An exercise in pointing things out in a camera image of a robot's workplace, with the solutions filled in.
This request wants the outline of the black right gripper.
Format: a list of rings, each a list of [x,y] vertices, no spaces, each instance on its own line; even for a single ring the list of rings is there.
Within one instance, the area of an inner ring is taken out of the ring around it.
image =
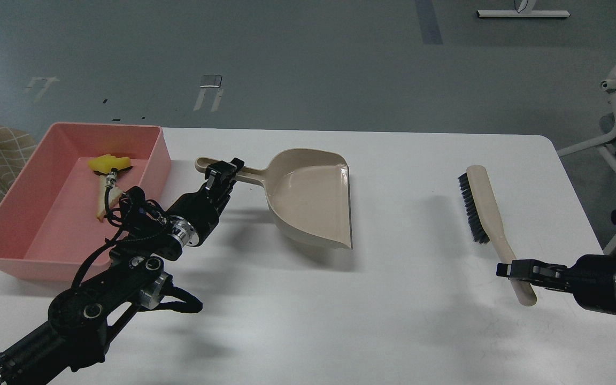
[[[570,292],[583,309],[616,316],[616,257],[584,255],[569,268],[540,260],[515,260],[498,263],[496,275]]]

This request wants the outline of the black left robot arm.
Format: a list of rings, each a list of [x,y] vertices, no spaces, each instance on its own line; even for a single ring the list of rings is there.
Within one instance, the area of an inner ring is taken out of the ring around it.
[[[47,320],[0,353],[0,384],[47,384],[62,371],[103,363],[113,339],[137,313],[198,313],[202,302],[164,270],[186,246],[200,246],[229,203],[238,158],[210,161],[205,182],[168,210],[134,186],[106,218],[117,233],[86,258],[70,288],[49,305]]]

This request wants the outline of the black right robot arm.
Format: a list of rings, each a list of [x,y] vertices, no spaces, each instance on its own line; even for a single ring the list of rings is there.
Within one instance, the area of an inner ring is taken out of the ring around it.
[[[616,209],[611,212],[611,222],[616,226]],[[496,275],[568,293],[582,309],[616,316],[616,251],[613,255],[581,256],[572,266],[539,260],[499,263]]]

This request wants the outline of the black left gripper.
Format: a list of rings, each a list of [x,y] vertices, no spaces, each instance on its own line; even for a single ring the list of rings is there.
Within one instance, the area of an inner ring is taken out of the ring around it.
[[[204,173],[205,183],[199,191],[179,197],[166,210],[173,226],[171,236],[181,246],[197,247],[203,244],[219,224],[222,209],[230,200],[237,174],[245,162],[233,158],[229,163],[213,163]]]

